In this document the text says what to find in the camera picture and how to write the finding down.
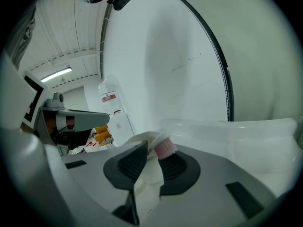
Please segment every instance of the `black rubber pad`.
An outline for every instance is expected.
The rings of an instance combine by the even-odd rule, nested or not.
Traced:
[[[66,163],[65,166],[67,169],[72,169],[72,168],[82,166],[85,164],[86,164],[86,162],[81,160],[81,161],[74,161],[74,162]]]
[[[264,209],[241,183],[229,183],[226,187],[248,219]]]

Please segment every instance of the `ceiling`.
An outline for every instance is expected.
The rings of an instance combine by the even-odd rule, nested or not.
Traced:
[[[38,0],[36,27],[19,72],[41,79],[71,67],[72,72],[45,82],[50,88],[101,77],[100,38],[106,1]]]

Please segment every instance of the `pink brush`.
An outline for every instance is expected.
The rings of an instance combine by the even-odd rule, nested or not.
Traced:
[[[162,133],[155,138],[151,144],[151,148],[155,149],[160,160],[171,156],[178,150],[175,144],[169,139],[169,135],[165,133]]]

